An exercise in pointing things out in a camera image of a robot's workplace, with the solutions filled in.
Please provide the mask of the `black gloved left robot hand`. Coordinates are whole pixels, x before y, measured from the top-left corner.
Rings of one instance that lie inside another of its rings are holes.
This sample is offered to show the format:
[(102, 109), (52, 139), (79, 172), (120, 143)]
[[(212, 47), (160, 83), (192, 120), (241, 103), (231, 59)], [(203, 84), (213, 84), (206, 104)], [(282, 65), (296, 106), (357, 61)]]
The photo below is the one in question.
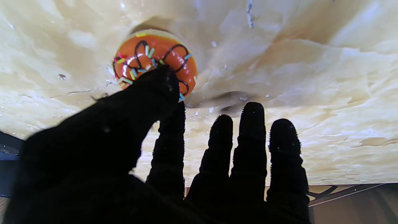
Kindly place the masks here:
[(185, 105), (175, 72), (160, 66), (127, 89), (23, 144), (5, 224), (309, 224), (300, 141), (288, 119), (270, 130), (249, 102), (233, 154), (233, 120), (210, 130), (199, 173), (184, 196)]

